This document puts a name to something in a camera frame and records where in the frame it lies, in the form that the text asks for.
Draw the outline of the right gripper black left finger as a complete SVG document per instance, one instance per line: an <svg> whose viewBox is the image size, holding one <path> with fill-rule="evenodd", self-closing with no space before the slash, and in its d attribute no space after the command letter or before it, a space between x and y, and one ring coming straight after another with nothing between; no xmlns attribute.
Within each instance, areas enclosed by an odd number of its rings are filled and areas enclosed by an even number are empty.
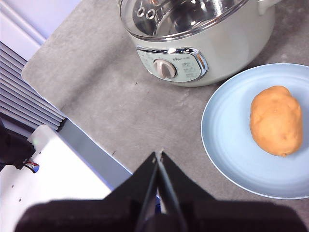
<svg viewBox="0 0 309 232"><path fill-rule="evenodd" d="M134 174L99 200L55 200L29 207L17 232L132 232L155 207L156 156L152 152Z"/></svg>

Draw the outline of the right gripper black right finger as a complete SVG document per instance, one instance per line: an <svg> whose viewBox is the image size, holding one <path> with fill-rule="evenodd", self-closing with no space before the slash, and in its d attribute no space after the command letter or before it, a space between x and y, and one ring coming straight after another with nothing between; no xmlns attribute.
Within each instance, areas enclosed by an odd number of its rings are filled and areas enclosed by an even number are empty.
<svg viewBox="0 0 309 232"><path fill-rule="evenodd" d="M269 202L217 200L192 181L165 153L160 173L167 188L167 208L189 232L300 232L295 210Z"/></svg>

